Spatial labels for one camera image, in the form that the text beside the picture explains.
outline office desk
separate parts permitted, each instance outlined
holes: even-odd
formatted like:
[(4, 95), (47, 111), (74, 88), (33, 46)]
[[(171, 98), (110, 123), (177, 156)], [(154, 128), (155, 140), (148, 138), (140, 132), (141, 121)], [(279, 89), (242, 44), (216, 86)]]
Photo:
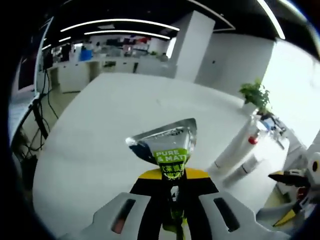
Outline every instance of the office desk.
[[(106, 62), (114, 62), (115, 66), (107, 69), (104, 67)], [(89, 82), (104, 72), (135, 72), (138, 74), (174, 78), (176, 69), (169, 65), (169, 63), (161, 62), (154, 57), (93, 57), (86, 61), (78, 61), (75, 58), (71, 58), (70, 61), (54, 63), (47, 70), (51, 78), (50, 80), (54, 83), (59, 83), (60, 91), (62, 93), (69, 93), (82, 91)], [(41, 91), (44, 77), (41, 73), (38, 75), (38, 89)]]
[(242, 104), (176, 79), (100, 74), (65, 109), (39, 155), (36, 213), (56, 237), (88, 226), (95, 211), (156, 168), (136, 157), (125, 139), (185, 118), (197, 123), (187, 166), (208, 169), (247, 121)]

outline white column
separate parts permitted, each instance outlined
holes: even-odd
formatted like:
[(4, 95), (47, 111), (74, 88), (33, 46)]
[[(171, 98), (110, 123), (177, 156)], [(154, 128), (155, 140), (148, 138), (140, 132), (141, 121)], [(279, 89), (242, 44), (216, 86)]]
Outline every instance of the white column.
[(212, 36), (215, 21), (193, 11), (179, 23), (180, 31), (170, 63), (177, 66), (176, 79), (194, 82)]

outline blue bin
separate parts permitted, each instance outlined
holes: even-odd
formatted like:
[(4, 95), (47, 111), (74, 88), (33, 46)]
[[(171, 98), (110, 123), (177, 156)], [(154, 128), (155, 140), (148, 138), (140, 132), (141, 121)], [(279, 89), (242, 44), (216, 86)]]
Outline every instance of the blue bin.
[(87, 61), (92, 58), (92, 50), (82, 50), (80, 52), (79, 61)]

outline snack package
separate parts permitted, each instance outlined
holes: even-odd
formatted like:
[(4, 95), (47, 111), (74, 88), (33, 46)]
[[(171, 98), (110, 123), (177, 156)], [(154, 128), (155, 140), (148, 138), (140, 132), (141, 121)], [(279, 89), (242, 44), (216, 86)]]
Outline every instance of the snack package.
[(183, 176), (197, 140), (197, 124), (187, 118), (128, 137), (125, 142), (141, 159), (159, 165), (167, 180)]

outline white cabinet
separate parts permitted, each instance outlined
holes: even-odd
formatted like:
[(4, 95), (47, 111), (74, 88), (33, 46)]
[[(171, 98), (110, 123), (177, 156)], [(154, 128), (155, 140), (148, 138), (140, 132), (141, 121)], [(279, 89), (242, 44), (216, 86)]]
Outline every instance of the white cabinet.
[(115, 64), (115, 72), (132, 74), (134, 72), (134, 66), (135, 62), (132, 60), (118, 60)]
[(89, 66), (85, 62), (62, 64), (58, 70), (62, 93), (80, 92), (89, 84)]

